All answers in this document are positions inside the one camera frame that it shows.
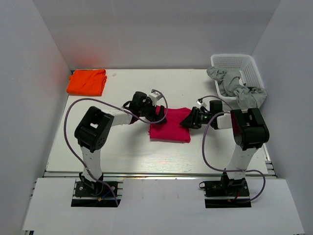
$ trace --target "gray cloth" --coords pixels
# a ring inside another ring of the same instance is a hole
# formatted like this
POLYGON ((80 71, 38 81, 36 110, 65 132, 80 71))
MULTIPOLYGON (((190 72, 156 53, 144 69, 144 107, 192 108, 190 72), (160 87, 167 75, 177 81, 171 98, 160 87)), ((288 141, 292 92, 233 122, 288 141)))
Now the gray cloth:
POLYGON ((206 73, 218 82, 221 95, 237 98, 241 109, 259 108, 267 96, 263 88, 240 85, 241 75, 238 70, 225 70, 213 66, 209 67, 206 73))

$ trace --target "folded red shirt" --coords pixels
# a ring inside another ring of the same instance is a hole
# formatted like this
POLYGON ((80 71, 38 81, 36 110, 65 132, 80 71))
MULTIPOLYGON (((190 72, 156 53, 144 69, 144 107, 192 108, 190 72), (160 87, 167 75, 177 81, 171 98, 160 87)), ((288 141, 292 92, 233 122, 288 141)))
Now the folded red shirt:
MULTIPOLYGON (((160 107, 157 106, 156 113, 158 114, 160 107)), ((167 123, 165 124, 150 124, 150 139, 190 142, 189 128, 181 127, 179 123, 183 121, 189 114, 190 109, 168 109, 166 116, 167 123)))

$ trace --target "white board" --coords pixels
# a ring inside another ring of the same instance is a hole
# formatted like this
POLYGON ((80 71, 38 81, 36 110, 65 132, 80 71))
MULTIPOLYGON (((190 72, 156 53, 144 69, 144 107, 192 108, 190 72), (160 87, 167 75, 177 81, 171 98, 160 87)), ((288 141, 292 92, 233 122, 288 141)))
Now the white board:
MULTIPOLYGON (((35 235, 293 235, 303 228, 285 180, 251 208, 206 209, 201 180, 125 180, 118 208, 72 208, 75 179, 38 179, 24 230, 35 235)), ((247 180, 256 194, 262 180, 247 180)))
MULTIPOLYGON (((206 70, 107 70, 107 83, 99 100, 121 107, 131 100, 136 91, 149 93, 157 89, 165 95, 169 108, 192 108, 196 100, 204 95, 216 95, 216 88, 206 70)), ((68 97, 61 125, 55 137, 49 156, 47 171, 80 172, 81 163, 68 149, 63 134, 64 116, 70 104, 82 96, 68 97)), ((68 118, 67 135, 74 150, 81 155, 74 130, 90 106, 102 110, 110 109, 93 101, 82 101, 72 108, 68 118)), ((200 130, 190 130, 190 143, 150 141, 149 125, 137 121, 132 125, 115 126, 110 130, 107 142, 101 149, 101 168, 105 173, 182 173, 219 174, 208 168, 202 159, 201 141, 204 126, 200 130)), ((233 154, 235 141, 232 130, 208 131, 206 155, 215 167, 225 168, 233 154)), ((266 151, 258 150, 248 169, 267 173, 266 151)))

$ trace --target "white plastic laundry basket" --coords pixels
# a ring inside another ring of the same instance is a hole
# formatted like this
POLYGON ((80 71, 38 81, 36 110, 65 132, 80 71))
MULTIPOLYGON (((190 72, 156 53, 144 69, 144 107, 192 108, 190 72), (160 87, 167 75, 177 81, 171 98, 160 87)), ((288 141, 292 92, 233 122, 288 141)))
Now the white plastic laundry basket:
MULTIPOLYGON (((212 66, 223 69, 237 69, 241 74, 240 83, 247 87, 264 88, 258 68, 250 55, 240 54, 216 54, 211 56, 212 66)), ((224 100, 236 100, 236 97, 223 96, 220 93, 219 84, 215 81, 217 94, 224 100)))

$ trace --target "purple cable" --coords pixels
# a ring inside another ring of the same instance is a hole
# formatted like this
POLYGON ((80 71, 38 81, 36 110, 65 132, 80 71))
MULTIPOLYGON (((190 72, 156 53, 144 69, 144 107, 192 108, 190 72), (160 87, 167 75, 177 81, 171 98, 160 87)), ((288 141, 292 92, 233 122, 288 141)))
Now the purple cable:
POLYGON ((207 133, 207 131, 208 131, 208 129, 209 129, 211 123, 213 122, 213 120, 216 119, 218 116, 220 116, 220 115, 222 115, 222 114, 229 114, 229 112, 228 112, 228 111, 224 111, 224 112, 220 112, 220 113, 215 114, 215 115, 211 118, 211 120, 209 121, 209 123, 207 124, 207 126, 205 127, 204 134, 203 134, 203 139, 202 139, 202 156, 203 156, 203 160, 204 160, 205 164, 206 164, 209 168, 211 168, 212 170, 215 170, 215 171, 219 171, 219 172, 257 172, 257 173, 259 173, 259 174, 262 176, 262 178, 263 178, 263 186, 262 186, 260 192, 259 192, 255 197, 253 197, 253 198, 251 198, 251 199, 249 199, 249 200, 243 201, 242 203, 251 202, 251 201, 257 199, 257 198, 262 194, 262 192, 263 192, 263 190, 264 190, 264 188, 265 188, 266 180, 265 180, 265 176, 264 176, 264 174, 263 174, 262 172, 260 172, 259 170, 226 170, 226 169, 217 169, 217 168, 211 166, 211 165, 207 162, 207 160, 206 160, 206 158, 205 158, 204 144, 205 144, 206 133, 207 133))
POLYGON ((206 95, 206 96, 204 96, 204 97, 202 97, 200 99, 209 98, 209 97, 213 97, 213 98, 219 99, 222 102, 224 102, 230 109, 233 109, 229 103, 227 103, 225 100, 223 100, 223 99, 221 99, 221 98, 219 98, 218 96, 215 96, 215 95, 206 95))
POLYGON ((63 133, 64 133, 64 139, 65 139, 65 142, 67 143, 68 148, 70 149, 70 151, 72 152, 72 154, 74 154, 74 156, 83 164, 84 168, 86 168, 86 171, 88 172, 88 174, 90 175, 90 177, 91 177, 93 180, 95 180, 95 181, 97 181, 97 182, 99 182, 99 183, 102 183, 103 185, 105 185, 105 186, 107 186, 107 187, 109 188, 110 192, 112 193, 112 195, 113 195, 113 197, 114 197, 114 199, 115 199, 115 202, 116 202, 116 205, 117 205, 117 206, 118 206, 118 200, 117 200, 117 198, 116 198, 116 195, 115 195, 114 191, 111 189, 110 185, 108 185, 106 182, 104 182, 104 181, 102 181, 102 180, 96 179, 96 178, 93 176, 93 174, 89 171, 87 164, 78 156, 78 154, 74 151, 74 149, 72 148, 72 146, 70 146, 70 143, 69 143, 68 138, 67 138, 67 119, 68 119, 68 115, 69 115, 70 110, 72 109, 72 107, 73 107, 76 103, 78 103, 78 102, 80 102, 80 101, 83 101, 83 100, 92 100, 92 101, 99 102, 99 103, 101 103, 101 104, 105 104, 105 105, 107 105, 107 106, 110 106, 110 107, 112 107, 112 108, 114 108, 114 109, 121 110, 121 111, 123 111, 123 112, 125 112, 125 113, 127 113, 127 114, 132 115, 132 116, 135 117, 136 119, 138 119, 138 120, 140 120, 140 121, 142 121, 142 122, 144 122, 144 123, 146 123, 146 124, 156 124, 156 123, 159 123, 159 122, 163 121, 163 120, 166 118, 167 113, 168 113, 168 104, 167 104, 167 100, 166 100, 165 96, 164 96, 161 92, 159 92, 158 90, 152 90, 152 91, 158 92, 158 93, 162 96, 162 98, 164 99, 164 102, 165 102, 165 106, 166 106, 165 115, 164 115, 164 117, 161 118, 159 121, 152 121, 152 122, 150 122, 150 121, 143 120, 143 119, 141 119, 140 117, 134 115, 132 112, 130 112, 130 111, 128 111, 128 110, 121 109, 121 108, 119 108, 119 107, 116 107, 116 106, 114 106, 114 105, 108 104, 108 103, 106 103, 106 102, 104 102, 104 101, 100 101, 100 100, 97 100, 97 99, 94 99, 94 98, 81 98, 81 99, 78 99, 78 100, 74 101, 74 102, 69 106, 69 108, 68 108, 68 110, 67 110, 67 113, 65 114, 64 125, 63 125, 63 133))

